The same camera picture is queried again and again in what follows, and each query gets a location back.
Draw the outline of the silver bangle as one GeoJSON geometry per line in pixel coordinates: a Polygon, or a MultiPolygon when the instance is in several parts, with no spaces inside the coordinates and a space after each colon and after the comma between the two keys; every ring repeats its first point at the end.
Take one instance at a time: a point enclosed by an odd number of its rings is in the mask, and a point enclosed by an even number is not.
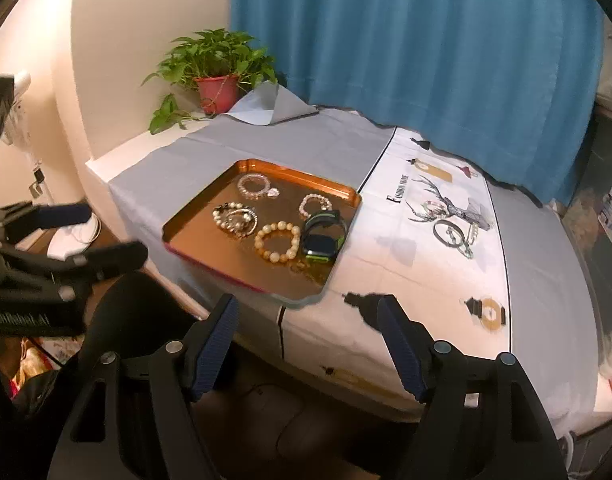
{"type": "Polygon", "coordinates": [[[436,220],[433,224],[433,234],[436,240],[449,248],[459,248],[464,245],[466,236],[454,222],[449,220],[436,220]]]}

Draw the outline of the black green smartwatch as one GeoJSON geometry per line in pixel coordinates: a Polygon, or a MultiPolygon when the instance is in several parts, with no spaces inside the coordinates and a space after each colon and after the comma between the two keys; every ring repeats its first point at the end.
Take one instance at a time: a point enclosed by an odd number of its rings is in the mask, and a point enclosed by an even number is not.
{"type": "Polygon", "coordinates": [[[312,214],[305,222],[300,236],[300,249],[304,258],[314,263],[332,263],[338,258],[348,234],[348,227],[337,209],[312,214]],[[321,234],[319,229],[340,228],[341,234],[333,237],[321,234]]]}

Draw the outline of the white standing fan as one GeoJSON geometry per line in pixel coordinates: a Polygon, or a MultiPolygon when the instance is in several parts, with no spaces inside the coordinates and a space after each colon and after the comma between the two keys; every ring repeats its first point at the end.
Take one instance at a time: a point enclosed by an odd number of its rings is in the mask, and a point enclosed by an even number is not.
{"type": "Polygon", "coordinates": [[[22,97],[30,86],[29,73],[21,72],[14,75],[14,97],[10,112],[4,123],[2,140],[7,145],[15,144],[18,148],[26,150],[29,142],[26,113],[22,103],[22,97]]]}

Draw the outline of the grey printed tablecloth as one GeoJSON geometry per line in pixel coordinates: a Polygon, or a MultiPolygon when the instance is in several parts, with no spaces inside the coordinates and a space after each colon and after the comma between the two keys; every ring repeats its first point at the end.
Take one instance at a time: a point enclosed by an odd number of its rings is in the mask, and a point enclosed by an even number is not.
{"type": "Polygon", "coordinates": [[[481,177],[458,178],[450,194],[474,197],[494,226],[472,259],[440,244],[409,212],[409,157],[419,136],[380,127],[348,110],[292,117],[270,126],[222,115],[160,134],[141,133],[90,162],[110,189],[129,236],[149,251],[149,269],[196,314],[225,292],[239,299],[242,344],[306,382],[368,410],[412,413],[379,333],[345,300],[391,294],[437,339],[469,356],[513,353],[557,434],[582,434],[611,416],[599,401],[594,308],[575,248],[559,216],[523,193],[481,177]],[[290,301],[233,283],[170,252],[164,223],[234,162],[244,158],[347,184],[362,197],[350,239],[323,290],[290,301]]]}

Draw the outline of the orange metal tray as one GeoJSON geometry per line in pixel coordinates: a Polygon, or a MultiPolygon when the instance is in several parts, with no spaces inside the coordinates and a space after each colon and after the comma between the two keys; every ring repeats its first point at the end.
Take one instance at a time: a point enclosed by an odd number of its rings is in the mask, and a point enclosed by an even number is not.
{"type": "Polygon", "coordinates": [[[338,260],[304,258],[304,222],[337,209],[349,234],[360,204],[358,192],[347,185],[272,162],[240,159],[164,224],[162,241],[170,252],[211,274],[301,307],[323,293],[338,260]]]}

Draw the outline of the dark plastic storage box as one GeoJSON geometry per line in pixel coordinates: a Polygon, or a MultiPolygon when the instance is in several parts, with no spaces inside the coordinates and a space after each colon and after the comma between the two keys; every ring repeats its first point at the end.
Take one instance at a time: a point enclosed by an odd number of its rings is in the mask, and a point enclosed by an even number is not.
{"type": "Polygon", "coordinates": [[[596,107],[580,154],[563,224],[585,274],[604,360],[612,352],[612,112],[596,107]]]}

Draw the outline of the green potted plant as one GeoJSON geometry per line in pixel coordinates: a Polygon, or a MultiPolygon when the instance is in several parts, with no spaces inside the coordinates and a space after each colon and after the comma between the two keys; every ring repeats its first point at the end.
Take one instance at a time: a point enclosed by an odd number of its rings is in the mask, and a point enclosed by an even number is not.
{"type": "Polygon", "coordinates": [[[243,30],[203,29],[172,44],[143,81],[161,79],[195,93],[207,117],[228,112],[260,84],[278,81],[272,55],[243,30]]]}

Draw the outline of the blue curtain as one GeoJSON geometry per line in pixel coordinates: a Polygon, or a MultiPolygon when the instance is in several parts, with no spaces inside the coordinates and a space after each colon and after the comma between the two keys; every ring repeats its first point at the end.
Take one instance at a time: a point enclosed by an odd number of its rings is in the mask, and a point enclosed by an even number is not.
{"type": "Polygon", "coordinates": [[[568,203],[603,58],[596,0],[231,0],[286,86],[568,203]]]}

